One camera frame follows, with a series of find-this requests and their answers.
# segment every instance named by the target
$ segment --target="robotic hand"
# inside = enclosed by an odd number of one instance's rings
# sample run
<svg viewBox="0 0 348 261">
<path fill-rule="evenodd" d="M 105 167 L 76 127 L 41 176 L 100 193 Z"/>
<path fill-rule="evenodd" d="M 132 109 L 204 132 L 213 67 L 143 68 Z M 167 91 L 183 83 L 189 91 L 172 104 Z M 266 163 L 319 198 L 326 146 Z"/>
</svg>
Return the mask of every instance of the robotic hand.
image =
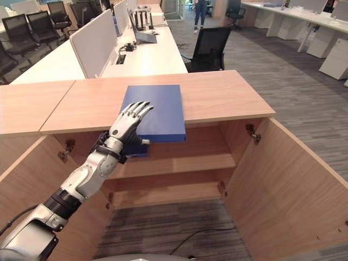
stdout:
<svg viewBox="0 0 348 261">
<path fill-rule="evenodd" d="M 136 128 L 152 109 L 149 102 L 136 102 L 119 114 L 105 142 L 96 146 L 86 162 L 69 175 L 59 190 L 44 204 L 39 204 L 0 244 L 1 251 L 9 250 L 6 257 L 16 260 L 20 257 L 46 260 L 49 257 L 58 243 L 54 232 L 61 231 L 79 206 L 100 190 L 116 165 L 126 161 L 122 155 L 123 147 L 150 143 L 138 137 Z"/>
</svg>

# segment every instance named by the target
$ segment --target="cabinet hinge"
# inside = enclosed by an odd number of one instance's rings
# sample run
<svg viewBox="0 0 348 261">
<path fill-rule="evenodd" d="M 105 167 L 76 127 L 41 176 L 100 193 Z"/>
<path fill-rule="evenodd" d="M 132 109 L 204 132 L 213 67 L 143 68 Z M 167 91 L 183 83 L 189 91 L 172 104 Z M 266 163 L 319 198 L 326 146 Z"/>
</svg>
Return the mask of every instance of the cabinet hinge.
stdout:
<svg viewBox="0 0 348 261">
<path fill-rule="evenodd" d="M 261 134 L 256 133 L 255 125 L 248 123 L 247 125 L 245 125 L 245 129 L 250 135 L 250 137 L 252 137 L 252 139 L 254 140 L 254 144 L 258 145 L 262 139 L 262 136 Z"/>
<path fill-rule="evenodd" d="M 110 192 L 108 195 L 108 203 L 105 206 L 107 209 L 110 208 L 110 205 L 113 203 L 113 199 L 114 199 L 114 193 Z"/>
<path fill-rule="evenodd" d="M 228 192 L 226 191 L 226 186 L 223 181 L 218 183 L 217 188 L 219 189 L 220 194 L 224 195 L 224 197 L 228 196 Z"/>
<path fill-rule="evenodd" d="M 70 139 L 65 141 L 65 151 L 58 152 L 58 158 L 60 158 L 64 163 L 67 162 L 67 156 L 72 152 L 75 146 L 75 140 Z"/>
</svg>

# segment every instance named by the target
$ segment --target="wooden cabinet top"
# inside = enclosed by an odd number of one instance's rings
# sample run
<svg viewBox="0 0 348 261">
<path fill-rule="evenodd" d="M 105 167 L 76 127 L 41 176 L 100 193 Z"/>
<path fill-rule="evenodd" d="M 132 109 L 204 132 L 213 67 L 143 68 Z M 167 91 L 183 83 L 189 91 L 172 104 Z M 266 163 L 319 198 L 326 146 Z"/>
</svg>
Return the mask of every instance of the wooden cabinet top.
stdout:
<svg viewBox="0 0 348 261">
<path fill-rule="evenodd" d="M 0 86 L 0 134 L 37 133 L 74 82 Z"/>
<path fill-rule="evenodd" d="M 180 85 L 186 124 L 275 114 L 237 71 L 86 79 L 2 87 L 1 90 L 6 90 L 0 96 L 5 106 L 4 125 L 21 123 L 0 133 L 53 134 L 108 129 L 120 111 L 127 86 L 164 84 Z"/>
</svg>

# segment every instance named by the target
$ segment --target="blue folder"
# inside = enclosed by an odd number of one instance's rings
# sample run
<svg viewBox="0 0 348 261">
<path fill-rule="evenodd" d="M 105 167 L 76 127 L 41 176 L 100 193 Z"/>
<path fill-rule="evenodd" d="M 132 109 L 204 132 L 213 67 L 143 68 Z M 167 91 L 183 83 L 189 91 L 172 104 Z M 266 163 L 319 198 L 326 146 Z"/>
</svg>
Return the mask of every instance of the blue folder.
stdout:
<svg viewBox="0 0 348 261">
<path fill-rule="evenodd" d="M 141 138 L 150 142 L 186 140 L 179 85 L 128 86 L 121 110 L 138 101 L 150 101 L 154 106 L 138 126 L 137 134 Z"/>
</svg>

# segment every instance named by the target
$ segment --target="open cabinet door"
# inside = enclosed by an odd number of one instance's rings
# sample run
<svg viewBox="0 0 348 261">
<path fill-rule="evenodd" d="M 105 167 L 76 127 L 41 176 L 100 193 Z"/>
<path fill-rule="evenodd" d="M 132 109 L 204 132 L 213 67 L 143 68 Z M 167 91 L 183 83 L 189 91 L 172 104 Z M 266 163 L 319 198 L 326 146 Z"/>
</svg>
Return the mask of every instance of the open cabinet door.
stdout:
<svg viewBox="0 0 348 261">
<path fill-rule="evenodd" d="M 255 260 L 348 242 L 348 185 L 273 118 L 226 186 L 226 207 Z"/>
<path fill-rule="evenodd" d="M 57 156 L 59 151 L 64 148 L 53 136 L 42 136 L 0 176 L 1 227 L 24 209 L 45 202 L 78 167 L 70 156 L 63 163 Z M 57 233 L 59 243 L 49 260 L 92 259 L 112 213 L 106 204 L 101 191 L 82 204 Z"/>
</svg>

